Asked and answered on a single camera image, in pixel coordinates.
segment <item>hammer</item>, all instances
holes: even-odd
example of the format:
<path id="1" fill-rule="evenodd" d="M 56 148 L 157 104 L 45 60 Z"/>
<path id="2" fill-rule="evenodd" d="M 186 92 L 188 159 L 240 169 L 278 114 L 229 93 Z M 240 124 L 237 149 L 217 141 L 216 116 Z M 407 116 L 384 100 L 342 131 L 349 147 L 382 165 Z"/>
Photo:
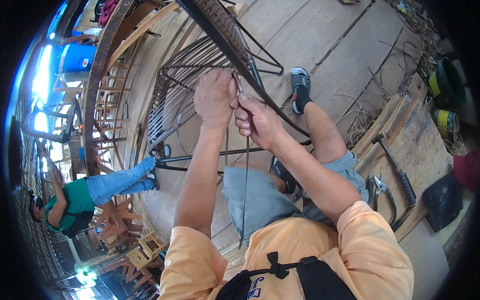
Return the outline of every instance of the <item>hammer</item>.
<path id="1" fill-rule="evenodd" d="M 415 207 L 415 204 L 416 204 L 416 202 L 415 202 L 416 196 L 413 192 L 412 185 L 410 184 L 410 181 L 408 180 L 407 175 L 398 166 L 398 163 L 393 158 L 393 155 L 390 152 L 390 150 L 388 150 L 387 145 L 385 145 L 385 143 L 383 141 L 383 137 L 384 137 L 383 133 L 378 134 L 377 136 L 375 136 L 375 138 L 372 139 L 372 144 L 379 143 L 380 146 L 382 146 L 382 148 L 384 149 L 388 161 L 390 162 L 390 164 L 392 164 L 393 169 L 395 170 L 395 173 L 396 173 L 398 179 L 400 180 L 400 183 L 402 184 L 403 191 L 405 192 L 405 195 L 407 196 L 408 206 L 410 208 L 413 208 L 413 207 Z"/>

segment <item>yellow tape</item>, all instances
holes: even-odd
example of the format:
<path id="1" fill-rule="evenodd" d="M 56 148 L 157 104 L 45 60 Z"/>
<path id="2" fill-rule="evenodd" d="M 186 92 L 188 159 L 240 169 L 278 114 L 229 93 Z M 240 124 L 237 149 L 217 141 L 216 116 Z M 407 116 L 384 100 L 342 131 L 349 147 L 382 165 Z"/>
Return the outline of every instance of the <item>yellow tape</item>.
<path id="1" fill-rule="evenodd" d="M 428 80 L 428 84 L 430 85 L 430 88 L 432 89 L 434 97 L 437 97 L 440 94 L 440 88 L 438 87 L 436 73 L 437 73 L 437 71 L 433 72 L 433 74 L 430 75 L 430 79 Z"/>
<path id="2" fill-rule="evenodd" d="M 439 112 L 438 112 L 438 116 L 437 116 L 437 127 L 440 131 L 440 135 L 445 138 L 445 139 L 448 139 L 448 115 L 450 114 L 450 112 L 448 110 L 443 110 L 441 109 Z"/>

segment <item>man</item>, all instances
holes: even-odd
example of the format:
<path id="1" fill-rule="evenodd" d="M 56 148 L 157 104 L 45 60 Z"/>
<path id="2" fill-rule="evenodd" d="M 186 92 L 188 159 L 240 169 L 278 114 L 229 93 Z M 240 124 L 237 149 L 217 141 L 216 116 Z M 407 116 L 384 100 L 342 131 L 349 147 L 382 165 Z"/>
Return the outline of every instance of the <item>man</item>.
<path id="1" fill-rule="evenodd" d="M 75 235 L 88 225 L 95 206 L 107 203 L 113 196 L 159 190 L 154 173 L 142 179 L 155 167 L 156 160 L 151 156 L 130 170 L 84 177 L 63 185 L 62 175 L 50 159 L 48 151 L 43 146 L 39 149 L 40 156 L 47 159 L 54 194 L 50 196 L 45 207 L 41 198 L 32 201 L 30 215 L 36 222 L 45 220 L 47 227 L 53 231 L 62 231 L 69 236 Z"/>
<path id="2" fill-rule="evenodd" d="M 328 115 L 310 100 L 307 72 L 294 68 L 291 73 L 294 109 L 306 118 L 313 155 L 287 134 L 271 108 L 252 96 L 236 96 L 232 70 L 213 70 L 200 80 L 194 103 L 203 123 L 177 204 L 159 299 L 411 298 L 412 265 L 388 223 L 362 199 L 355 156 Z M 338 233 L 290 203 L 281 193 L 284 180 L 249 166 L 244 270 L 225 283 L 228 261 L 210 241 L 210 227 L 218 153 L 234 109 L 240 135 L 270 151 Z M 287 178 L 281 168 L 277 173 Z M 244 184 L 244 166 L 225 169 L 223 193 L 238 233 Z"/>

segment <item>blue water container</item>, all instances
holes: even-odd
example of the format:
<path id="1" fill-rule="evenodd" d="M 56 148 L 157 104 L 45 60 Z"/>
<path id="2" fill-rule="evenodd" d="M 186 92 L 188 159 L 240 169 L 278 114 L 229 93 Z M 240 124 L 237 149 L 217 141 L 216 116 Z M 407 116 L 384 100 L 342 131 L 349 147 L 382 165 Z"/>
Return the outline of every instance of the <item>blue water container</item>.
<path id="1" fill-rule="evenodd" d="M 67 44 L 60 48 L 55 63 L 55 74 L 88 72 L 92 66 L 95 46 Z"/>

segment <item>orange t-shirt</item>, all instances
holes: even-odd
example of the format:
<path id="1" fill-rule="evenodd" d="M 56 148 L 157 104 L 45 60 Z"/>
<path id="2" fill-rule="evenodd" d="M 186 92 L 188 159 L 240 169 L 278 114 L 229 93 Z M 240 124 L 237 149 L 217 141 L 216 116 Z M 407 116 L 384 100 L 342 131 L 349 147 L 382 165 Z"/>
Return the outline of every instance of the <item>orange t-shirt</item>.
<path id="1" fill-rule="evenodd" d="M 357 300 L 411 299 L 413 267 L 385 219 L 363 201 L 340 216 L 338 234 L 328 226 L 300 217 L 274 222 L 250 237 L 243 269 L 271 267 L 270 252 L 280 264 L 316 256 L 345 282 Z M 203 233 L 189 227 L 172 230 L 158 299 L 214 300 L 226 283 L 228 261 Z M 284 279 L 275 274 L 252 276 L 249 299 L 305 299 L 295 268 Z"/>

